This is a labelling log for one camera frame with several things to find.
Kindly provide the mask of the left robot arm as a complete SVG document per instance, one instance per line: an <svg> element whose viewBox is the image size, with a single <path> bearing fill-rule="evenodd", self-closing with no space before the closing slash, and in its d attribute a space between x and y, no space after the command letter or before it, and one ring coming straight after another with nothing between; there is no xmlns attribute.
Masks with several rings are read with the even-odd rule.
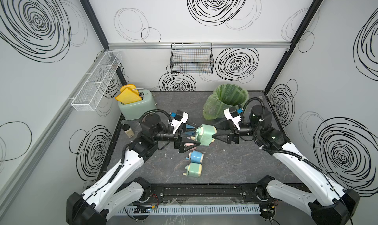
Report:
<svg viewBox="0 0 378 225"><path fill-rule="evenodd" d="M69 225L105 225L116 213L135 201L147 201L151 184L142 177L122 188L124 182L158 150L158 143L173 142L179 153L200 145L191 138L182 137L195 131L197 124L188 121L183 111L167 113L161 109L149 110L141 115L141 132L121 154L121 159L94 185L83 193L73 193L67 200L66 222Z"/></svg>

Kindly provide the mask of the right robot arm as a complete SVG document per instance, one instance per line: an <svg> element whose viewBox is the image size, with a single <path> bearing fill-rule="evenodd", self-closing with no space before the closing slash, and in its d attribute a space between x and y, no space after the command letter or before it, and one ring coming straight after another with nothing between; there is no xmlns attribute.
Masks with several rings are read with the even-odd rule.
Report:
<svg viewBox="0 0 378 225"><path fill-rule="evenodd" d="M260 98L250 98L244 106L223 110L229 131L215 133L213 138L237 144L243 136L252 137L260 150L286 165L307 191L286 185L272 176L256 183L254 194L260 201L281 200L311 216L317 225L345 225L352 222L360 201L359 194L330 179L309 161L282 131L272 127L271 112Z"/></svg>

